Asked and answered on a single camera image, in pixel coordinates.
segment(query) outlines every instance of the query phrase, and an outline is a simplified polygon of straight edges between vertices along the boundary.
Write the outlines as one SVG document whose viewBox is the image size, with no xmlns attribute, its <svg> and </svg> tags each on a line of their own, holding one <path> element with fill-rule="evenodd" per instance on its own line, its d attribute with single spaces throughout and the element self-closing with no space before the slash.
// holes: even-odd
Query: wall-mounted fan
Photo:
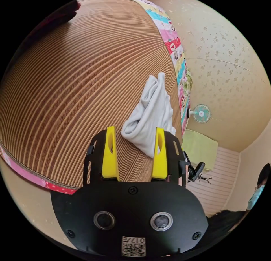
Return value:
<svg viewBox="0 0 271 261">
<path fill-rule="evenodd" d="M 198 123 L 207 123 L 211 119 L 211 110 L 208 106 L 204 104 L 199 104 L 195 107 L 193 111 L 190 109 L 187 112 L 187 116 L 190 117 L 190 115 L 193 115 L 193 118 Z"/>
</svg>

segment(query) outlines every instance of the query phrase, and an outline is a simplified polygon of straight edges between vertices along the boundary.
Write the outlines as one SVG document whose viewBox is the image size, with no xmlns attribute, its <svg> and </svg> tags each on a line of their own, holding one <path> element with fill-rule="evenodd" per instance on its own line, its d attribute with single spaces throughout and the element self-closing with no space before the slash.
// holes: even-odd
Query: person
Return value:
<svg viewBox="0 0 271 261">
<path fill-rule="evenodd" d="M 202 247 L 210 248 L 233 231 L 254 207 L 266 185 L 270 173 L 271 165 L 268 163 L 260 172 L 257 187 L 255 188 L 254 194 L 249 199 L 248 206 L 245 211 L 221 210 L 215 215 L 206 217 L 208 228 L 202 239 L 192 250 L 199 250 Z"/>
<path fill-rule="evenodd" d="M 263 192 L 263 189 L 265 187 L 266 182 L 267 182 L 267 177 L 264 178 L 257 185 L 257 187 L 255 188 L 254 194 L 252 195 L 252 197 L 248 201 L 248 206 L 247 206 L 247 209 L 246 209 L 243 217 L 229 230 L 229 232 L 233 231 L 242 222 L 242 220 L 248 215 L 248 213 L 250 212 L 250 210 L 254 207 L 254 205 L 256 204 L 256 202 L 258 201 L 260 195 Z"/>
</svg>

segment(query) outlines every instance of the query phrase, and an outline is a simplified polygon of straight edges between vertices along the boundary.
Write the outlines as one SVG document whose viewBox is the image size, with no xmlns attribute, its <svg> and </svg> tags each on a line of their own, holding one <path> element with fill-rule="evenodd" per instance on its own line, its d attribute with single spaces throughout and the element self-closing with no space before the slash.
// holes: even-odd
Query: colorful quilt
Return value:
<svg viewBox="0 0 271 261">
<path fill-rule="evenodd" d="M 187 110 L 190 108 L 190 90 L 192 87 L 192 80 L 191 74 L 187 69 L 185 54 L 180 38 L 178 37 L 176 29 L 164 9 L 147 0 L 133 1 L 143 7 L 157 26 L 175 67 L 183 135 L 188 123 Z"/>
</svg>

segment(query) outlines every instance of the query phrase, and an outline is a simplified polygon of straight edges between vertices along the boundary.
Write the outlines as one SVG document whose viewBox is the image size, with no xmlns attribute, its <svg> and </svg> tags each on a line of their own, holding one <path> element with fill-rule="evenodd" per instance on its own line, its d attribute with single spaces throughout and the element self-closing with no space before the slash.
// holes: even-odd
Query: folded towel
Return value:
<svg viewBox="0 0 271 261">
<path fill-rule="evenodd" d="M 218 143 L 196 131 L 187 129 L 183 136 L 182 149 L 187 153 L 193 166 L 205 163 L 203 171 L 214 169 Z"/>
<path fill-rule="evenodd" d="M 165 89 L 165 74 L 159 73 L 158 79 L 150 75 L 139 103 L 123 124 L 121 135 L 153 158 L 156 128 L 163 128 L 173 135 L 176 133 L 172 115 L 170 96 Z"/>
</svg>

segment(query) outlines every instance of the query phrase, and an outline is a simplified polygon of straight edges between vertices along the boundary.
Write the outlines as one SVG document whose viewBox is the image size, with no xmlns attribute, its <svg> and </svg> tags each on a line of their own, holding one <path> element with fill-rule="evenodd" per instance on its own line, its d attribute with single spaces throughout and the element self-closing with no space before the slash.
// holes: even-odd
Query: person's hand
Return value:
<svg viewBox="0 0 271 261">
<path fill-rule="evenodd" d="M 237 226 L 238 226 L 238 224 L 235 224 L 228 232 L 231 232 L 231 231 L 234 230 Z"/>
</svg>

